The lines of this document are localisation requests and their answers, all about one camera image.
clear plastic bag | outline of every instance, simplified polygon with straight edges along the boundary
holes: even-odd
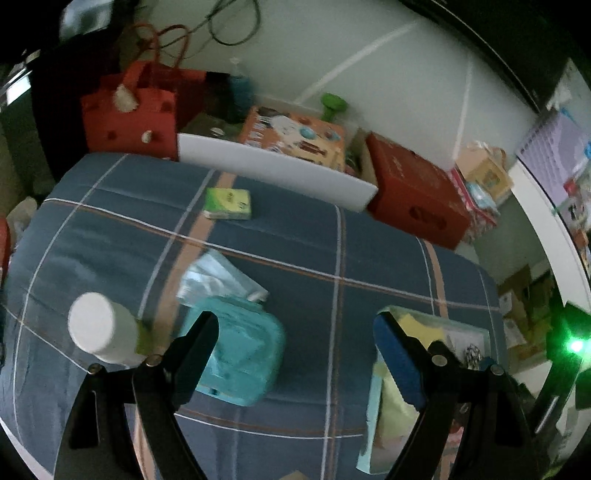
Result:
[[[179,302],[188,307],[206,297],[235,296],[250,301],[265,301],[268,295],[263,287],[212,249],[189,265],[177,292]]]

plaid blanket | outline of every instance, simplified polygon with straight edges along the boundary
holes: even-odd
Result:
[[[206,187],[251,192],[249,221],[208,220]],[[490,331],[506,363],[491,278],[454,253],[318,200],[254,180],[140,155],[91,154],[56,186],[27,229],[0,294],[7,363],[0,417],[53,471],[86,369],[67,314],[98,291],[151,327],[163,351],[186,314],[176,291],[207,248],[269,291],[265,309],[285,327],[277,382],[252,407],[195,393],[178,423],[206,475],[355,480],[376,349],[371,324],[398,305]],[[131,415],[147,478],[158,472]]]

bag handle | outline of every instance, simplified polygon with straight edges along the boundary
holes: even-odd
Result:
[[[174,64],[173,64],[174,69],[178,69],[178,67],[181,65],[181,62],[184,60],[184,56],[187,53],[187,50],[189,49],[189,41],[191,40],[191,32],[189,31],[189,28],[187,25],[181,25],[181,24],[170,25],[166,28],[163,28],[162,30],[160,30],[158,32],[158,36],[161,37],[165,33],[168,33],[172,30],[179,30],[179,29],[184,30],[185,33],[182,37],[180,37],[183,39],[183,46],[181,47],[181,50],[178,53],[178,56],[174,61]]]
[[[133,30],[137,30],[138,28],[147,28],[150,30],[152,34],[152,38],[149,39],[147,43],[147,48],[150,48],[152,45],[154,46],[154,58],[152,60],[147,61],[133,61],[131,65],[125,71],[123,76],[123,80],[121,84],[125,86],[127,90],[131,93],[135,93],[138,88],[139,78],[141,77],[142,73],[145,71],[146,68],[151,67],[153,64],[160,63],[160,37],[158,36],[158,32],[154,28],[152,24],[149,23],[136,23],[133,24],[130,28]],[[145,50],[140,50],[139,54],[141,55]],[[151,69],[150,75],[150,86],[154,86],[154,69]]]
[[[149,67],[152,68],[151,69],[151,76],[150,76],[150,86],[154,86],[154,69],[155,69],[154,67],[156,65],[160,64],[160,37],[162,35],[164,35],[165,33],[168,33],[172,30],[181,29],[181,30],[185,31],[184,35],[182,36],[182,38],[184,39],[183,46],[182,46],[177,58],[174,61],[174,64],[173,64],[173,68],[178,69],[179,65],[184,60],[184,55],[187,52],[187,49],[189,47],[191,32],[189,31],[189,28],[186,25],[181,25],[181,24],[169,25],[168,27],[163,28],[160,31],[156,31],[154,26],[149,23],[136,23],[136,24],[132,25],[131,28],[134,30],[137,30],[138,28],[147,28],[150,30],[150,32],[152,34],[152,38],[146,39],[145,46],[144,46],[144,48],[140,49],[140,51],[137,55],[138,57],[143,52],[148,50],[149,48],[154,50],[154,58],[152,60],[148,60],[148,61],[135,60],[131,63],[131,65],[128,67],[127,71],[125,72],[123,81],[121,83],[130,92],[134,93],[137,90],[139,78],[141,77],[141,75],[143,74],[145,69],[149,68]]]

led light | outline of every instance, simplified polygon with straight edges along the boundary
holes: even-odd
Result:
[[[583,349],[584,343],[582,340],[574,340],[569,344],[569,350],[574,353],[579,353]]]

gift box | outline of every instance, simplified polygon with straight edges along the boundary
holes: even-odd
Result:
[[[372,133],[366,139],[378,194],[368,205],[376,220],[455,249],[470,225],[446,172],[397,143]]]
[[[498,215],[491,210],[482,209],[476,204],[470,196],[464,178],[457,167],[453,168],[448,173],[448,176],[455,185],[464,207],[470,216],[470,226],[466,230],[462,240],[471,244],[483,233],[496,227]]]
[[[312,116],[254,106],[238,141],[345,171],[345,129]]]

